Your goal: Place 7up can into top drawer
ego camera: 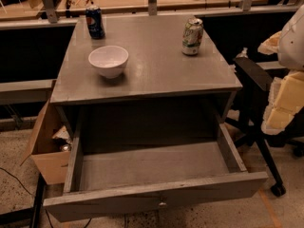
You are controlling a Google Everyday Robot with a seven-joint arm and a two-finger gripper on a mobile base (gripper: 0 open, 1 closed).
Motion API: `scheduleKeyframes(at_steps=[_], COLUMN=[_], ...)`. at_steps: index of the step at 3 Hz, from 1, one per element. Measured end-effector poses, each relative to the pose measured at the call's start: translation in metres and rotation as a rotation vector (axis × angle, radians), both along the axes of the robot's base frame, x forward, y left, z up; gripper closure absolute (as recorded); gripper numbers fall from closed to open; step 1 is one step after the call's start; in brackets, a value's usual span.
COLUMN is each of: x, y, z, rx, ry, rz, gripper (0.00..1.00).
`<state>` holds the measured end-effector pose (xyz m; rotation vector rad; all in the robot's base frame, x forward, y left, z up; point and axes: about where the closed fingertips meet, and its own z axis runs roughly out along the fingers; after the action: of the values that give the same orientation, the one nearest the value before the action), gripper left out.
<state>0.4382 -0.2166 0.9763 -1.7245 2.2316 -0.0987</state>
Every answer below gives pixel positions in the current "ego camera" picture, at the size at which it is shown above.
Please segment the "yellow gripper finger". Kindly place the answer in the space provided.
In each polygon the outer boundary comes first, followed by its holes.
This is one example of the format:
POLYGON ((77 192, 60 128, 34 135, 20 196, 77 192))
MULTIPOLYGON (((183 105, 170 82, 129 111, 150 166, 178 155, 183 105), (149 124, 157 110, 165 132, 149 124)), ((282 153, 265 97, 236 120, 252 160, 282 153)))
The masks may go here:
POLYGON ((262 132, 277 135, 284 131, 303 107, 304 72, 292 70, 283 79, 275 77, 263 114, 262 132))
POLYGON ((273 34, 271 37, 260 44, 260 46, 257 48, 257 51, 265 55, 278 53, 280 35, 280 31, 273 34))

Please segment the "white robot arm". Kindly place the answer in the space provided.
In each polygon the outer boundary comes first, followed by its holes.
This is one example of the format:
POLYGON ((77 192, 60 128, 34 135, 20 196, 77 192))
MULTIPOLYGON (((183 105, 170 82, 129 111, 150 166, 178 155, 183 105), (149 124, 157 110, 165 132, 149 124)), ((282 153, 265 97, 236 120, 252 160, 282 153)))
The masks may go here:
POLYGON ((289 69, 283 78, 274 77, 271 83, 261 130, 268 135, 277 135, 304 107, 304 5, 283 27, 260 44, 258 52, 276 53, 278 62, 289 69))

